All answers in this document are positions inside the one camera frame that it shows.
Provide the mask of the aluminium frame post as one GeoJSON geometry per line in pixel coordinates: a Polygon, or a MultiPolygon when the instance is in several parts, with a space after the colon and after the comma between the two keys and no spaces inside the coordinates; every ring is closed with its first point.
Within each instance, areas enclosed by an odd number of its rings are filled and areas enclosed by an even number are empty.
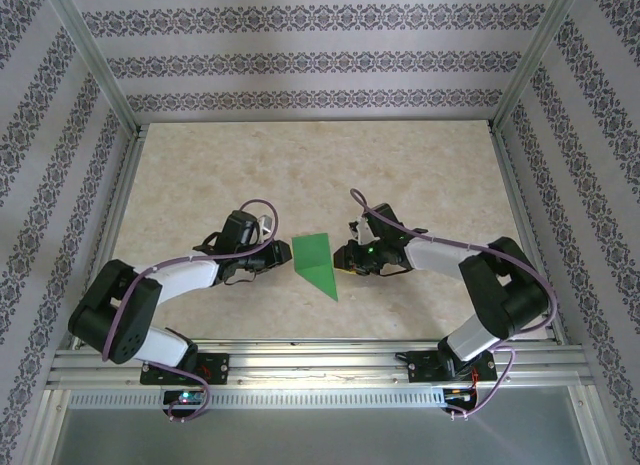
{"type": "Polygon", "coordinates": [[[61,20],[76,49],[96,79],[107,101],[129,137],[137,135],[140,124],[108,62],[73,0],[48,0],[61,20]]]}
{"type": "Polygon", "coordinates": [[[501,96],[493,118],[489,120],[490,130],[493,134],[497,135],[504,128],[574,2],[575,0],[551,0],[549,3],[539,26],[522,55],[514,76],[501,96]]]}

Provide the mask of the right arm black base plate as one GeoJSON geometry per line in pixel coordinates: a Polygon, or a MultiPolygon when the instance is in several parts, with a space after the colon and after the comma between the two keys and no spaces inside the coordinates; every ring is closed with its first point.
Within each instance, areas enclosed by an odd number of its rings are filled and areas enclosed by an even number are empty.
{"type": "Polygon", "coordinates": [[[435,350],[399,352],[395,358],[406,364],[410,383],[471,382],[474,378],[481,382],[497,380],[494,356],[489,351],[469,362],[456,364],[452,371],[440,362],[435,350]]]}

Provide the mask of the grey metal panel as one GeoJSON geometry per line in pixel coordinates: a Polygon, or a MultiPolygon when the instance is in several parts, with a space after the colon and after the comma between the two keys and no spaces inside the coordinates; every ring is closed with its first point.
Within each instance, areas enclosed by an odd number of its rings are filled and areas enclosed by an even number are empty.
{"type": "Polygon", "coordinates": [[[73,410],[54,465],[590,465],[567,422],[518,425],[435,410],[73,410]]]}

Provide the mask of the long aluminium mounting rail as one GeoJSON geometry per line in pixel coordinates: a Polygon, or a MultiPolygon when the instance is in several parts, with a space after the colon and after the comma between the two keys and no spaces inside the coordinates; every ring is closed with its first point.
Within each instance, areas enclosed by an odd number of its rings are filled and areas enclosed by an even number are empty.
{"type": "MultiPolygon", "coordinates": [[[[232,350],[220,367],[231,388],[355,388],[407,385],[415,370],[393,350],[283,347],[232,350]]],[[[146,366],[103,363],[88,352],[59,352],[46,379],[49,390],[134,389],[146,366]]],[[[524,349],[516,352],[506,386],[592,385],[584,353],[575,348],[524,349]]]]}

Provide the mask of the green paper sheet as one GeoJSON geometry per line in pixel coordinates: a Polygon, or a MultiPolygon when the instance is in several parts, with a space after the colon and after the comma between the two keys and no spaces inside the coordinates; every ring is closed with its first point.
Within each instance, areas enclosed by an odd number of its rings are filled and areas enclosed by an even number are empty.
{"type": "Polygon", "coordinates": [[[317,233],[292,239],[295,272],[323,294],[338,301],[329,235],[317,233]]]}

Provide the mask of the aluminium side rail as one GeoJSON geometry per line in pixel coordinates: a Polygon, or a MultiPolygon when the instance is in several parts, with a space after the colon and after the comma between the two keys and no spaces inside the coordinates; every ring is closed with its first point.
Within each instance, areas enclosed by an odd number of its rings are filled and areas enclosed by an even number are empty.
{"type": "Polygon", "coordinates": [[[130,278],[132,272],[126,271],[127,265],[117,265],[112,256],[134,185],[147,131],[148,126],[143,126],[123,153],[121,167],[114,181],[104,227],[99,235],[95,260],[92,262],[86,286],[88,298],[97,298],[98,302],[96,306],[87,309],[81,306],[81,310],[78,312],[80,319],[78,331],[81,331],[83,335],[80,338],[73,336],[72,350],[79,350],[85,345],[83,338],[88,338],[89,335],[84,335],[84,333],[92,330],[94,325],[97,326],[98,338],[91,338],[90,346],[98,345],[98,351],[102,351],[104,346],[111,344],[117,331],[117,321],[119,320],[117,300],[124,296],[124,287],[132,281],[130,278]]]}
{"type": "Polygon", "coordinates": [[[547,278],[548,274],[535,241],[534,229],[531,226],[529,216],[527,214],[526,203],[523,200],[518,180],[509,160],[504,141],[502,140],[501,134],[494,130],[491,122],[488,123],[488,128],[522,249],[534,268],[544,278],[547,278]]]}

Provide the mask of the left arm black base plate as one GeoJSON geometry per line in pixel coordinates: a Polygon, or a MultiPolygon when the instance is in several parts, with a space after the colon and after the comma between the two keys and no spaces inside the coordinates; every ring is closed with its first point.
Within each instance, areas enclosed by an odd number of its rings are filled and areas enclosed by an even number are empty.
{"type": "Polygon", "coordinates": [[[208,385],[226,385],[229,371],[229,355],[224,353],[198,352],[184,359],[177,369],[180,373],[166,370],[165,367],[145,364],[140,374],[142,385],[160,386],[196,386],[198,380],[185,376],[185,373],[197,376],[208,385]]]}

